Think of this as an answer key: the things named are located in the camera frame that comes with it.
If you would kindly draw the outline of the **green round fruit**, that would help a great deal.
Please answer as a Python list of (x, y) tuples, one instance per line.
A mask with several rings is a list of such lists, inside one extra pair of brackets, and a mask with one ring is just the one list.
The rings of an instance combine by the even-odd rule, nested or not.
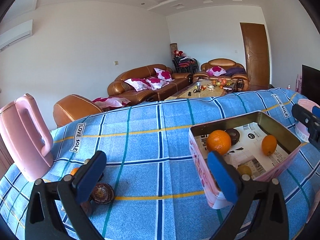
[(250, 169), (249, 166), (247, 165), (239, 165), (238, 168), (237, 168), (237, 171), (241, 174), (241, 175), (248, 175), (248, 176), (252, 176), (252, 171)]

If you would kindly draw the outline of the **large orange tangerine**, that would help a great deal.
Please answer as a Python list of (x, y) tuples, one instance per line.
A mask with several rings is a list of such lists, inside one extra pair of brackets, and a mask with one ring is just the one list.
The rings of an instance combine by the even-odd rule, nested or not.
[(223, 130), (215, 130), (208, 136), (206, 146), (209, 152), (225, 155), (231, 148), (232, 142), (229, 134)]

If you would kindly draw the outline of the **dark brown round fruit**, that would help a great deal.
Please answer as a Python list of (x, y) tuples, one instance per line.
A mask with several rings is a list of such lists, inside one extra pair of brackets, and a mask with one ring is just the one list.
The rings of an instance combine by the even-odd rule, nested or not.
[(225, 130), (225, 132), (230, 136), (231, 138), (231, 145), (234, 146), (237, 144), (240, 140), (240, 133), (238, 132), (237, 129), (230, 128)]

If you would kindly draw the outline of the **small orange tangerine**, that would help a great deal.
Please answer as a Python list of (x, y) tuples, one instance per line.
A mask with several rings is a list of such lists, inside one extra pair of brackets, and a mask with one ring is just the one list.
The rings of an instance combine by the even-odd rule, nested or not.
[(267, 135), (261, 142), (261, 150), (265, 156), (272, 155), (277, 148), (277, 139), (273, 135)]

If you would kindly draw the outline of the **orange tangerine on cloth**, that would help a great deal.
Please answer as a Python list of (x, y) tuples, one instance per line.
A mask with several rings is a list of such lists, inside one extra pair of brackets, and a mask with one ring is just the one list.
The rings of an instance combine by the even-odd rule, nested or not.
[(74, 168), (71, 170), (70, 175), (74, 176), (76, 174), (76, 172), (78, 171), (78, 167)]

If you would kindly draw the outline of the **dark brown fruit half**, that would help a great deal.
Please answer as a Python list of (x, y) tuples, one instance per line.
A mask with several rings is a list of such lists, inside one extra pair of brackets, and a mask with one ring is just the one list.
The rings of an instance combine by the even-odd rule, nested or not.
[(97, 183), (91, 193), (91, 198), (97, 204), (108, 204), (115, 198), (114, 189), (110, 184)]

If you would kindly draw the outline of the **black television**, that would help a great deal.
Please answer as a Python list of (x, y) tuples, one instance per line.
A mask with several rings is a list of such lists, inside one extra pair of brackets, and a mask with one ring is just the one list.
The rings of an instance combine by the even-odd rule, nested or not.
[(312, 101), (319, 97), (319, 79), (319, 70), (302, 65), (302, 94)]

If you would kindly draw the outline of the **blue plaid tablecloth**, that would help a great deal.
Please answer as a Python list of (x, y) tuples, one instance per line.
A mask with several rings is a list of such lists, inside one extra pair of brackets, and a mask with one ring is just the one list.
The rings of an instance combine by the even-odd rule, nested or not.
[(77, 122), (51, 132), (54, 162), (44, 181), (59, 181), (95, 151), (104, 151), (103, 182), (116, 197), (97, 205), (91, 221), (105, 239), (205, 239), (229, 208), (209, 207), (189, 151), (189, 128), (262, 111), (293, 130), (291, 108), (301, 98), (274, 88), (143, 103), (81, 118), (85, 129), (77, 152), (71, 151)]

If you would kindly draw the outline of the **pink electric kettle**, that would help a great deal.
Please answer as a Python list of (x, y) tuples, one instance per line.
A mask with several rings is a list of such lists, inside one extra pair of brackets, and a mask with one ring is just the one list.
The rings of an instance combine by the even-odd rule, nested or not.
[(1, 136), (27, 181), (48, 172), (53, 164), (53, 138), (33, 96), (26, 93), (1, 108)]

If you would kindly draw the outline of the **wooden coffee table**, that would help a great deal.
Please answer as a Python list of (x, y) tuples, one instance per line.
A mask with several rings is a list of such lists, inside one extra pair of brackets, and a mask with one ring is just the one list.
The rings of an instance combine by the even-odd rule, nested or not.
[(231, 79), (223, 79), (222, 81), (199, 79), (166, 100), (220, 97), (235, 92), (237, 86), (238, 82)]

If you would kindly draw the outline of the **white magenta pillow left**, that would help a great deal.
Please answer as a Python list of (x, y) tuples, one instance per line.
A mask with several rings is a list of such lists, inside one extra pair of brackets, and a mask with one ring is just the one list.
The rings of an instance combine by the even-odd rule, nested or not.
[(145, 79), (130, 78), (125, 80), (124, 82), (132, 86), (137, 92), (142, 90), (151, 90), (150, 85), (146, 83)]

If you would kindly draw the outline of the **white magenta pillow middle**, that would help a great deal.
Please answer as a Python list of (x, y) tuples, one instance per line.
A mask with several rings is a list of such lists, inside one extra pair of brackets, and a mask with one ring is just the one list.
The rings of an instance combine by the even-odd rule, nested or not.
[(169, 84), (167, 81), (161, 80), (157, 77), (148, 77), (145, 81), (150, 85), (152, 90), (161, 89)]

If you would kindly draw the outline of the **stacked dark chairs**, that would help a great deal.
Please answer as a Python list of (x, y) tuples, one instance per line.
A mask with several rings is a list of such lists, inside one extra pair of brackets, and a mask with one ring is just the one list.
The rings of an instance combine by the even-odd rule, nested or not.
[(183, 51), (175, 50), (172, 62), (177, 73), (195, 74), (199, 71), (197, 60), (189, 56), (185, 56)]

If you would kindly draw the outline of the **white magenta pillow right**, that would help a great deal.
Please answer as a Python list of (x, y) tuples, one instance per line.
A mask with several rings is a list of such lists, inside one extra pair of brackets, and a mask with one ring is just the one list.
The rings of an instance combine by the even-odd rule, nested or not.
[(158, 79), (167, 81), (167, 82), (173, 81), (173, 78), (171, 77), (171, 74), (168, 70), (162, 70), (159, 68), (154, 68), (154, 70), (156, 72), (156, 76)]

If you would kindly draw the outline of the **white wall air conditioner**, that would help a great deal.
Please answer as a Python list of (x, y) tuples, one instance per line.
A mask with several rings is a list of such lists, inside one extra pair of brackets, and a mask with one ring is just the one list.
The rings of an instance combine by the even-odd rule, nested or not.
[(10, 46), (33, 35), (33, 20), (25, 21), (0, 35), (0, 50), (4, 51)]

